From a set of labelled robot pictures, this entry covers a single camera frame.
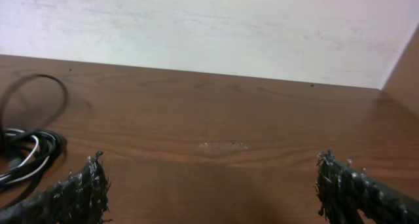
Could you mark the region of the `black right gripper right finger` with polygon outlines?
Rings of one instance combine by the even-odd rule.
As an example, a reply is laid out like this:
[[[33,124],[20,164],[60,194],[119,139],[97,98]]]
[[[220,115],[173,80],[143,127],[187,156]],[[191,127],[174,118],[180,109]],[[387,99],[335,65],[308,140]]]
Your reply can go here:
[[[318,214],[329,223],[363,223],[359,214],[363,212],[375,223],[418,224],[416,199],[354,170],[330,150],[318,154],[316,166]]]

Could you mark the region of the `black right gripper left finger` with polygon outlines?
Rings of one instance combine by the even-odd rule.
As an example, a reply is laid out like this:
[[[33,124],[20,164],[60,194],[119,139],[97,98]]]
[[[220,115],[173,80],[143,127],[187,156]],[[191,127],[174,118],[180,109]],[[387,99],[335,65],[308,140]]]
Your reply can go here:
[[[105,223],[109,210],[107,193],[111,186],[99,161],[103,151],[88,157],[83,169],[67,179],[1,210],[3,224]]]

